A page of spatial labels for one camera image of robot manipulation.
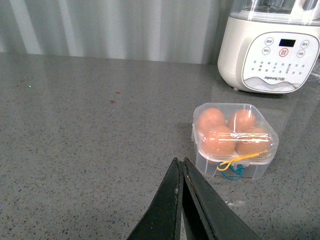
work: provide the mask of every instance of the egg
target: egg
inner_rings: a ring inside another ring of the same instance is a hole
[[[200,148],[208,155],[232,156],[236,141],[231,136],[232,131],[227,126],[216,126],[206,132],[200,142]]]
[[[219,109],[213,107],[204,110],[197,121],[197,129],[202,134],[220,125],[226,125],[225,116]]]
[[[245,156],[268,151],[271,145],[272,139],[265,129],[252,127],[237,137],[235,151],[239,156]]]
[[[256,116],[251,110],[238,110],[228,121],[228,128],[235,133],[241,133],[257,125]]]

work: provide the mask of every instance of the speckled countertop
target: speckled countertop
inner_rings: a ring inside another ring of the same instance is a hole
[[[125,239],[194,109],[255,105],[279,135],[258,180],[207,178],[259,236],[320,239],[320,66],[296,92],[235,91],[216,66],[0,54],[0,239]]]

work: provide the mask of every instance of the brand logo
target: brand logo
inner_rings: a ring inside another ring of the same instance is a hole
[[[285,77],[276,77],[276,76],[265,76],[264,79],[275,80],[275,81],[284,81]]]

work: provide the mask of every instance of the red button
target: red button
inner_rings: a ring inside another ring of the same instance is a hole
[[[279,51],[279,56],[280,57],[285,57],[285,56],[287,56],[288,55],[288,53],[289,53],[289,50],[288,50],[288,48],[282,48],[280,51]]]

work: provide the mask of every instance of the egg carton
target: egg carton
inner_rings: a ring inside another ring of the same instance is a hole
[[[232,162],[231,166],[236,171],[243,169],[242,177],[258,179],[274,159],[279,145],[279,137],[268,121],[255,106],[246,103],[205,103],[197,107],[191,139],[195,166],[209,177],[237,177],[230,168],[219,171],[218,164],[254,154]]]

